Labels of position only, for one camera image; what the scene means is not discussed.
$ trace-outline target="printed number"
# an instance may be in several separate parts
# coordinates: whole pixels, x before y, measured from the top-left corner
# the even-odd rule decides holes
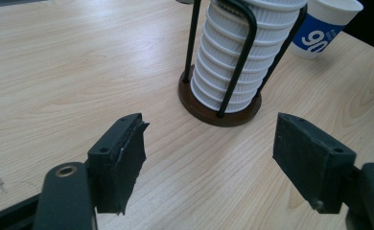
[[[323,41],[324,32],[323,31],[313,31],[309,33],[309,40],[306,40],[306,37],[301,37],[301,41],[304,45],[310,46],[307,51],[309,52],[321,52],[327,45],[328,41]]]

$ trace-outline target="white paper cup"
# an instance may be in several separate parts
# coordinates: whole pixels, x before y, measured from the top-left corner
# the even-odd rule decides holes
[[[224,85],[223,88],[220,88],[212,83],[214,81],[213,76],[207,75],[208,73],[201,72],[202,69],[200,69],[199,65],[196,68],[197,69],[194,78],[197,86],[199,86],[199,88],[201,88],[203,92],[207,93],[214,100],[222,102],[226,93],[228,82]],[[255,81],[251,83],[238,83],[232,93],[230,102],[243,103],[249,99],[252,99],[261,84],[261,81]]]
[[[204,106],[218,111],[220,110],[222,102],[213,99],[210,95],[205,93],[199,86],[196,84],[195,81],[195,75],[197,75],[197,71],[195,70],[193,73],[193,78],[190,82],[190,87],[192,90],[193,95],[195,98],[202,103]],[[228,106],[226,107],[225,113],[234,113],[234,112],[239,112],[243,109],[245,109],[252,99],[248,100],[247,102],[241,102],[241,103],[234,103],[234,102],[229,102]]]
[[[218,11],[222,13],[220,13],[216,18],[213,18],[210,12],[207,13],[206,24],[208,24],[211,29],[214,30],[214,32],[210,31],[211,35],[214,35],[212,37],[217,40],[218,36],[224,36],[222,41],[227,40],[224,42],[225,45],[227,44],[227,42],[233,42],[234,44],[236,44],[235,46],[233,46],[234,50],[236,50],[236,47],[242,47],[248,33],[247,23],[244,22],[244,24],[242,24],[242,22],[236,21],[234,23],[223,23],[223,19],[237,16],[234,16],[233,14],[226,12],[223,9],[218,9]],[[289,35],[294,22],[295,20],[281,26],[276,26],[273,24],[262,24],[260,22],[257,22],[257,31],[253,45],[269,46],[281,43]]]
[[[362,9],[357,0],[310,0],[306,19],[289,50],[302,58],[318,57]]]
[[[256,17],[257,26],[266,26],[274,30],[284,29],[294,24],[298,16],[298,10],[274,11],[247,5]],[[237,35],[247,35],[248,24],[245,18],[226,11],[221,6],[211,3],[207,9],[207,17],[211,17],[217,25],[222,25],[229,32]]]
[[[205,33],[201,37],[201,46],[204,47],[204,49],[208,52],[208,54],[211,57],[214,57],[218,61],[228,66],[237,65],[240,54],[224,49],[223,47],[218,45],[211,37],[207,36],[207,34]],[[274,61],[274,57],[275,55],[263,59],[248,56],[244,68],[250,70],[261,70],[269,68]]]
[[[226,92],[226,89],[228,88],[228,85],[230,83],[230,79],[225,78],[223,76],[217,75],[214,71],[208,68],[204,63],[201,61],[197,61],[195,68],[198,69],[198,72],[200,73],[201,77],[208,81],[213,88]],[[262,79],[259,80],[247,80],[242,81],[238,79],[237,85],[234,90],[234,94],[247,94],[252,91],[257,91],[259,86],[262,84]]]
[[[202,46],[199,47],[197,61],[201,61],[202,63],[204,63],[205,66],[208,66],[208,68],[211,69],[217,75],[230,79],[233,75],[235,67],[228,66],[217,61],[213,57],[209,56],[208,53],[204,49],[205,48],[203,48]],[[267,72],[268,72],[268,68],[263,69],[263,70],[243,69],[240,75],[240,81],[259,80],[259,79],[262,79],[266,75]]]
[[[275,11],[295,11],[304,7],[307,0],[244,0],[249,5]]]
[[[245,38],[220,29],[220,27],[216,26],[209,17],[207,18],[205,24],[211,26],[208,26],[206,28],[204,27],[204,33],[211,37],[214,41],[216,41],[219,46],[235,53],[240,53],[242,51],[245,43]],[[287,37],[287,34],[289,33],[289,30],[286,30],[283,36],[280,34],[281,31],[271,32],[273,33],[269,35],[275,38],[272,41],[257,41],[255,39],[249,52],[249,55],[251,57],[265,59],[269,58],[270,56],[275,56],[279,52],[284,40]]]

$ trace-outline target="stack of paper cups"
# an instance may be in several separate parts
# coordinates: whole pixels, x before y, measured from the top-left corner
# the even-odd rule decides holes
[[[307,0],[245,0],[257,20],[255,41],[226,108],[226,113],[245,109],[280,51]],[[218,111],[244,46],[247,21],[212,0],[191,81],[194,96]]]

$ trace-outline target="black metal bracket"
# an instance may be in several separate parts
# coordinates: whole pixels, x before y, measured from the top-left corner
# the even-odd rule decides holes
[[[356,153],[302,118],[279,113],[273,158],[321,214],[349,207],[349,230],[374,229],[374,163],[359,170]]]
[[[190,0],[190,1],[181,1],[181,2],[191,4],[192,1]],[[188,42],[188,47],[187,47],[186,62],[185,62],[184,72],[181,74],[182,80],[179,83],[178,95],[183,105],[187,108],[187,110],[190,113],[192,113],[194,116],[196,116],[197,118],[199,118],[200,120],[206,123],[209,123],[215,126],[221,126],[221,127],[233,127],[233,126],[241,125],[242,123],[245,123],[251,120],[255,116],[256,112],[258,111],[260,104],[262,102],[261,90],[265,86],[266,82],[269,80],[270,75],[272,74],[274,68],[277,66],[281,57],[285,54],[286,50],[288,49],[290,43],[292,42],[292,39],[295,36],[295,33],[298,31],[301,24],[303,23],[306,17],[306,14],[307,14],[307,5],[304,6],[299,11],[299,15],[292,27],[291,32],[289,33],[289,36],[283,43],[279,53],[276,55],[273,61],[273,64],[268,69],[268,72],[265,75],[261,86],[258,88],[258,91],[256,92],[256,95],[253,98],[251,105],[249,106],[251,108],[248,109],[248,111],[247,110],[242,111],[241,112],[242,114],[239,114],[240,112],[238,112],[239,114],[238,116],[233,115],[230,118],[225,119],[227,121],[222,121],[222,118],[225,117],[225,110],[229,104],[229,101],[231,99],[235,86],[239,80],[242,70],[244,69],[244,65],[249,55],[253,41],[255,40],[255,36],[257,32],[256,15],[254,15],[253,12],[240,0],[217,0],[218,4],[227,6],[228,8],[233,9],[234,11],[242,15],[246,19],[249,25],[249,32],[246,36],[243,49],[240,53],[238,62],[233,71],[231,81],[229,82],[225,95],[222,99],[222,104],[220,106],[220,109],[216,112],[216,116],[213,116],[211,112],[206,111],[210,109],[206,109],[206,108],[201,107],[200,105],[197,105],[197,102],[194,99],[191,99],[191,95],[190,95],[191,92],[188,92],[189,91],[188,88],[186,89],[185,86],[181,85],[181,84],[190,83],[190,78],[191,78],[190,72],[194,69],[194,66],[191,65],[191,62],[192,62],[192,56],[193,56],[193,51],[194,51],[197,24],[198,24],[198,19],[199,19],[200,3],[201,3],[200,0],[194,0],[190,34],[189,34],[189,42]]]
[[[98,213],[125,213],[146,160],[142,114],[118,120],[88,152],[85,163],[51,169],[41,194],[0,212],[0,229],[97,229]]]

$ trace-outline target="blue logo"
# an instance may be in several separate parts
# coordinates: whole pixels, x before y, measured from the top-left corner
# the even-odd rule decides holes
[[[307,14],[292,42],[308,52],[320,53],[344,27],[320,21]]]

